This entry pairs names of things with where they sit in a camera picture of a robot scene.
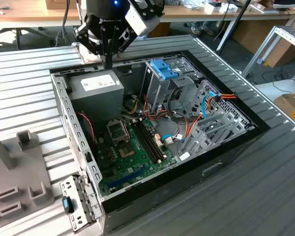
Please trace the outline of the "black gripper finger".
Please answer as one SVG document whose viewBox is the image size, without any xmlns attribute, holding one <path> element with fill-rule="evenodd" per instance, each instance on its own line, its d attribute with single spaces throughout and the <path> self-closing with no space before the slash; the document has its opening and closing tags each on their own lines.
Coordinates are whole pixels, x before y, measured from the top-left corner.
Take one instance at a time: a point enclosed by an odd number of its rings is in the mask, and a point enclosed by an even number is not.
<svg viewBox="0 0 295 236">
<path fill-rule="evenodd" d="M 130 27 L 115 27 L 113 37 L 109 41 L 108 68 L 113 67 L 113 56 L 124 52 L 127 47 L 137 38 L 137 34 Z"/>
<path fill-rule="evenodd" d="M 85 62 L 102 62 L 108 68 L 109 39 L 103 26 L 83 23 L 75 29 L 76 39 L 80 43 L 79 52 Z"/>
</svg>

